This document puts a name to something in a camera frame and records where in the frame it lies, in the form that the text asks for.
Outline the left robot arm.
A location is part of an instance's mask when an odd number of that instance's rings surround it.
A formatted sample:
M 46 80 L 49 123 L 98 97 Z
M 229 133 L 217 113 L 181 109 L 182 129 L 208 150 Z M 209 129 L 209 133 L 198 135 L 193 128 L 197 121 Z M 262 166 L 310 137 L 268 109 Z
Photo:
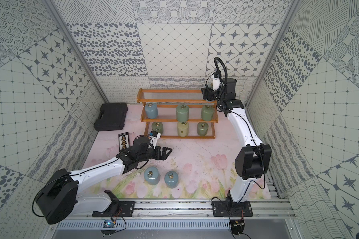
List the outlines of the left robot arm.
M 158 139 L 158 136 L 140 135 L 134 139 L 132 146 L 106 162 L 71 172 L 65 168 L 56 171 L 36 193 L 32 206 L 40 209 L 39 217 L 45 218 L 50 225 L 84 212 L 90 212 L 93 217 L 110 218 L 112 222 L 119 216 L 131 216 L 134 206 L 124 207 L 110 190 L 105 190 L 102 196 L 84 197 L 81 193 L 108 178 L 142 169 L 151 159 L 166 160 L 173 150 L 158 146 Z

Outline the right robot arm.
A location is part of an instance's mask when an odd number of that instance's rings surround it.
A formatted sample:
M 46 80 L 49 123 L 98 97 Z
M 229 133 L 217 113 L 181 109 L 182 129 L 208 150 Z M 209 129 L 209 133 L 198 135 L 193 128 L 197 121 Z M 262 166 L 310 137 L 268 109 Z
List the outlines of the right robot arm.
M 247 201 L 252 186 L 265 189 L 266 183 L 259 183 L 259 179 L 265 178 L 272 149 L 270 145 L 263 144 L 249 123 L 244 104 L 236 98 L 236 80 L 222 79 L 217 73 L 211 78 L 212 83 L 206 83 L 201 90 L 203 98 L 216 101 L 216 110 L 224 113 L 232 124 L 241 145 L 234 162 L 238 178 L 226 197 L 230 206 L 238 206 Z

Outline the wooden three-tier shelf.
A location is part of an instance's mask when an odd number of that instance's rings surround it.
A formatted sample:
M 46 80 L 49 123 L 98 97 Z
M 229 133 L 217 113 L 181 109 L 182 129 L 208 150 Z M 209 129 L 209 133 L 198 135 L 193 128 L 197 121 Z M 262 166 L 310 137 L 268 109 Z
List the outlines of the wooden three-tier shelf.
M 141 122 L 145 123 L 144 135 L 148 135 L 152 130 L 152 124 L 159 121 L 164 126 L 162 139 L 180 139 L 177 132 L 176 108 L 179 105 L 186 105 L 189 107 L 189 131 L 186 139 L 216 139 L 215 124 L 218 123 L 216 101 L 204 100 L 201 90 L 139 89 L 137 102 L 144 107 L 155 103 L 158 109 L 158 116 L 155 119 L 149 118 L 146 111 L 142 109 Z M 209 106 L 214 110 L 210 121 L 205 121 L 201 118 L 203 106 Z M 197 124 L 200 122 L 208 124 L 205 136 L 200 136 L 196 132 Z

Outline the black connector board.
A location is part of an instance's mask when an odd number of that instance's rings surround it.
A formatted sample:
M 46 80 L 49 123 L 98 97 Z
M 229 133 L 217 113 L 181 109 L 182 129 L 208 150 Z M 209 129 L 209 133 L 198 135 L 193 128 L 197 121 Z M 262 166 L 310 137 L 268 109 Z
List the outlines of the black connector board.
M 118 139 L 119 139 L 119 152 L 123 152 L 129 147 L 129 133 L 124 132 L 118 134 Z

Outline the green canister bottom left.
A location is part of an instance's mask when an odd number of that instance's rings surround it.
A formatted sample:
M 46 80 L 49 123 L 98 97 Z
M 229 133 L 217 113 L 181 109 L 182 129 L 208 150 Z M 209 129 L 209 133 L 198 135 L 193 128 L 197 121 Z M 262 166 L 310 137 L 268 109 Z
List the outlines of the green canister bottom left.
M 160 134 L 163 134 L 163 132 L 164 132 L 163 123 L 160 121 L 153 122 L 152 123 L 152 131 L 156 131 Z

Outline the green canister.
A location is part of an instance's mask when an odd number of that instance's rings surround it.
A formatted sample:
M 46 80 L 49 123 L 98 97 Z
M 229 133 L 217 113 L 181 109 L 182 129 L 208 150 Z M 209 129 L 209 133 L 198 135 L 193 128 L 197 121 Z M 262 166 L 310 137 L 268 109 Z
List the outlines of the green canister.
M 176 107 L 176 119 L 178 122 L 187 122 L 189 119 L 188 105 L 178 105 Z
M 206 136 L 208 132 L 208 123 L 206 122 L 199 122 L 197 124 L 197 134 L 199 136 Z
M 205 105 L 201 109 L 201 119 L 211 121 L 213 119 L 214 109 L 210 105 Z
M 163 132 L 164 132 L 163 123 L 160 121 L 153 122 L 152 123 L 152 131 L 156 131 L 160 134 L 163 134 Z

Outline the green canister middle right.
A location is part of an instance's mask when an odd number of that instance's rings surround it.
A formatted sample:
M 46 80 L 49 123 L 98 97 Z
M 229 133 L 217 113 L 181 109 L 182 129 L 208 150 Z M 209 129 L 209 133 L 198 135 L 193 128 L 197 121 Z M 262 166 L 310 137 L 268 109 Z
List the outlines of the green canister middle right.
M 201 119 L 211 121 L 213 119 L 214 109 L 210 105 L 205 105 L 201 109 Z

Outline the yellow canister bottom centre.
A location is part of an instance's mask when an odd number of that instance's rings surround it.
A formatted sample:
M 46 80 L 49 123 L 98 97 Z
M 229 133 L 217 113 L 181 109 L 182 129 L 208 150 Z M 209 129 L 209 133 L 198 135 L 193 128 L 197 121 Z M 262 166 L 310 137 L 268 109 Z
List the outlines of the yellow canister bottom centre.
M 187 122 L 177 123 L 177 133 L 179 137 L 187 137 L 189 132 L 189 124 Z

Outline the green canister middle centre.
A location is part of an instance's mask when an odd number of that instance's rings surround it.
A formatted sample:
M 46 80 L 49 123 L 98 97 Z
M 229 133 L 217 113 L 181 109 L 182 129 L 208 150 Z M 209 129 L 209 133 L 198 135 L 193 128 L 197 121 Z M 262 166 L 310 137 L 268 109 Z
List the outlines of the green canister middle centre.
M 187 122 L 189 119 L 188 105 L 178 105 L 176 107 L 176 119 L 178 122 Z

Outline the green canister bottom right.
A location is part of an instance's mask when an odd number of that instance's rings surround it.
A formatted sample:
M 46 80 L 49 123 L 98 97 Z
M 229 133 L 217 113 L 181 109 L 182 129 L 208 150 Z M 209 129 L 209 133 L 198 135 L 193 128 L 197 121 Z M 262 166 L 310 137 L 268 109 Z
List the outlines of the green canister bottom right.
M 197 134 L 199 136 L 206 136 L 208 132 L 208 123 L 206 122 L 199 122 L 197 124 Z

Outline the black plastic tool case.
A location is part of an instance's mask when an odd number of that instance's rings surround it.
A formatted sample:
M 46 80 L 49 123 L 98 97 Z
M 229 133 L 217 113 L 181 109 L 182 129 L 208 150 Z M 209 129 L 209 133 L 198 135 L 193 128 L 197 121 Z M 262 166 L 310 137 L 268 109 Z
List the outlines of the black plastic tool case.
M 104 103 L 94 123 L 97 131 L 122 130 L 125 126 L 128 106 L 126 103 Z

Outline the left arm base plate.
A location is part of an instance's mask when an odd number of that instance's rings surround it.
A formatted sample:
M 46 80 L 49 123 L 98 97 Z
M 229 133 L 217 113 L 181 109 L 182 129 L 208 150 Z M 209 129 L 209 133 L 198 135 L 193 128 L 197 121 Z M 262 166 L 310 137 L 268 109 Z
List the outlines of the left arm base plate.
M 119 201 L 119 202 L 111 202 L 109 207 L 105 209 L 103 212 L 94 211 L 92 213 L 92 217 L 94 218 L 111 218 L 111 217 L 132 217 L 135 201 Z

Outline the aluminium mounting rail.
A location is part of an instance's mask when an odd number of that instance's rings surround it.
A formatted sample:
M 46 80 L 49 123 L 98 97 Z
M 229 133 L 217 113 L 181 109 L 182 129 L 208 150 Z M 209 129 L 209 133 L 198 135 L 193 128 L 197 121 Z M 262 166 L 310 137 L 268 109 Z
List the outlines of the aluminium mounting rail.
M 195 217 L 205 218 L 214 217 L 212 212 L 211 201 L 201 199 L 183 199 L 183 200 L 118 200 L 119 201 L 135 201 L 135 208 L 132 217 L 125 218 L 137 218 L 137 217 Z M 66 213 L 57 219 L 61 222 L 67 218 L 73 217 L 92 217 L 94 211 L 103 212 L 111 204 L 110 199 L 92 197 L 92 198 L 80 198 L 78 203 L 74 206 L 71 213 Z M 292 209 L 290 202 L 287 199 L 259 199 L 249 200 L 253 216 L 252 218 L 264 218 L 264 219 L 295 219 L 295 213 Z

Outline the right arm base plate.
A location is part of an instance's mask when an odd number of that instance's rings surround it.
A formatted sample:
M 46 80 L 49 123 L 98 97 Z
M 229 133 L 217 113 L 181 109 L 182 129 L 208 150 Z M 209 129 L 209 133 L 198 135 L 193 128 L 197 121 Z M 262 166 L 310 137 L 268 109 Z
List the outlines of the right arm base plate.
M 252 217 L 252 207 L 249 201 L 240 203 L 220 200 L 211 201 L 214 217 Z

